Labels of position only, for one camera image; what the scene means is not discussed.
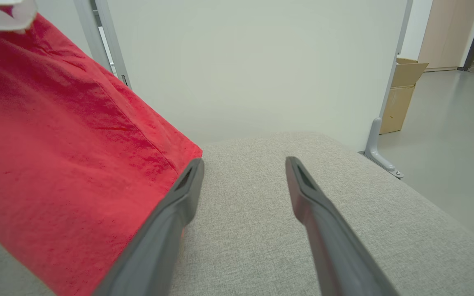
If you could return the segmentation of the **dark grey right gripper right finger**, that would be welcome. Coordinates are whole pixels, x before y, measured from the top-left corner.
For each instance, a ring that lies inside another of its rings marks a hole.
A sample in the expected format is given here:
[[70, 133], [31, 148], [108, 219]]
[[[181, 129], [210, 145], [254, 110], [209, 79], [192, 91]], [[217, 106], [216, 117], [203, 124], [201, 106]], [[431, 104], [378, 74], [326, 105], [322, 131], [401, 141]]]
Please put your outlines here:
[[399, 296], [297, 157], [286, 158], [293, 212], [305, 226], [322, 296]]

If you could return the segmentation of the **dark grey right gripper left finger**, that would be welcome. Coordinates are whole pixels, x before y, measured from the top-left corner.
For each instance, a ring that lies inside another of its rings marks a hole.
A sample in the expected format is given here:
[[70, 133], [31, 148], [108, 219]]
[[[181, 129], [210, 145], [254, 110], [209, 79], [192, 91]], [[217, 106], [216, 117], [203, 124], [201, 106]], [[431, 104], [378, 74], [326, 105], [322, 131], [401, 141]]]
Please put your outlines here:
[[93, 296], [168, 296], [182, 233], [195, 217], [203, 178], [203, 159], [193, 159], [117, 258]]

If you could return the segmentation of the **red jersey with white sleeves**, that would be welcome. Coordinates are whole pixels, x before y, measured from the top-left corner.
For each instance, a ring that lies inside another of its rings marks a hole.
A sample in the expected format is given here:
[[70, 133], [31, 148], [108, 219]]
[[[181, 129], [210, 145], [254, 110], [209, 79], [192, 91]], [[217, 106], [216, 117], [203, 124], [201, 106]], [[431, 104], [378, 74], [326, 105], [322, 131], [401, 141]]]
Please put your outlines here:
[[0, 244], [91, 296], [202, 150], [37, 11], [0, 0]]

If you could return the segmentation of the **brown cardboard box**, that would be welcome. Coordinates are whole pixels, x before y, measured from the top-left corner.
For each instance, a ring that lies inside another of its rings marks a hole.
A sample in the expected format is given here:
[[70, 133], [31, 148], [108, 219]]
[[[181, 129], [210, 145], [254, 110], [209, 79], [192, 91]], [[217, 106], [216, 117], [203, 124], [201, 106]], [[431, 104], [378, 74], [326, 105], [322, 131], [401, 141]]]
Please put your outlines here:
[[416, 83], [427, 66], [427, 62], [405, 58], [396, 59], [395, 73], [382, 117], [380, 134], [402, 129]]

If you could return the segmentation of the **white partition panel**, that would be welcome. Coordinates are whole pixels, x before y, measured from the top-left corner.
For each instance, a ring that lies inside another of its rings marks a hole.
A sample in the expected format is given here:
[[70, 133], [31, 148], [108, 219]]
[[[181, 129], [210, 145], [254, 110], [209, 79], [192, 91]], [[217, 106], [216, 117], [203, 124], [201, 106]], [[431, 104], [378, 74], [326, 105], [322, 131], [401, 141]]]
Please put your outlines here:
[[35, 0], [38, 13], [54, 24], [65, 36], [85, 54], [92, 53], [77, 13], [74, 0]]
[[407, 0], [107, 0], [132, 90], [201, 145], [287, 131], [365, 148]]

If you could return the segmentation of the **beige wooden door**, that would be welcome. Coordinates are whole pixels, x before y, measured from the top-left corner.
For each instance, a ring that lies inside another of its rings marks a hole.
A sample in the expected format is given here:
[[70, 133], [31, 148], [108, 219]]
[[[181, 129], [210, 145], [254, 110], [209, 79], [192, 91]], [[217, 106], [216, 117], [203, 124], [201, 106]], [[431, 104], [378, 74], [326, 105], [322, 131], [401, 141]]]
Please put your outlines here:
[[472, 34], [474, 0], [433, 0], [418, 58], [425, 72], [463, 66]]

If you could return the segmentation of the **grey partition post with foot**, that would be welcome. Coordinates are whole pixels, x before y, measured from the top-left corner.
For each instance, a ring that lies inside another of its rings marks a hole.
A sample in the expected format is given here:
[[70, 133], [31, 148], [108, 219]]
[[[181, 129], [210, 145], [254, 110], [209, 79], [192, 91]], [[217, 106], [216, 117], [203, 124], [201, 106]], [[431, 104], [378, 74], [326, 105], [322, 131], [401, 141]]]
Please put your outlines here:
[[386, 109], [387, 101], [389, 99], [390, 88], [393, 84], [394, 74], [396, 70], [396, 59], [397, 55], [401, 53], [403, 47], [403, 40], [406, 35], [408, 22], [410, 19], [410, 14], [412, 10], [414, 0], [407, 0], [406, 7], [404, 10], [403, 20], [401, 23], [400, 28], [400, 35], [399, 39], [397, 40], [397, 47], [395, 49], [395, 54], [393, 58], [392, 68], [386, 88], [386, 92], [384, 94], [383, 103], [381, 106], [380, 114], [377, 118], [375, 118], [372, 122], [370, 133], [367, 139], [367, 144], [365, 150], [363, 151], [363, 155], [370, 159], [372, 162], [376, 163], [378, 166], [382, 167], [385, 171], [390, 173], [395, 178], [401, 180], [403, 178], [403, 173], [401, 173], [395, 165], [393, 165], [389, 160], [387, 160], [378, 150], [378, 139], [380, 135], [380, 129], [382, 125], [382, 118], [384, 116], [384, 111]]

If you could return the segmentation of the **grey double partition post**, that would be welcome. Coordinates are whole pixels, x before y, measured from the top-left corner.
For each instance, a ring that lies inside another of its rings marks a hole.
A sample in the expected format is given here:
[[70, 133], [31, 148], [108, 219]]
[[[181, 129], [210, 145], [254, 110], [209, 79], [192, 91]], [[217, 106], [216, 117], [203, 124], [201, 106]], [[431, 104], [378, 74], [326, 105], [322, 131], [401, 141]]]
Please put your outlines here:
[[107, 0], [73, 0], [91, 56], [132, 89]]

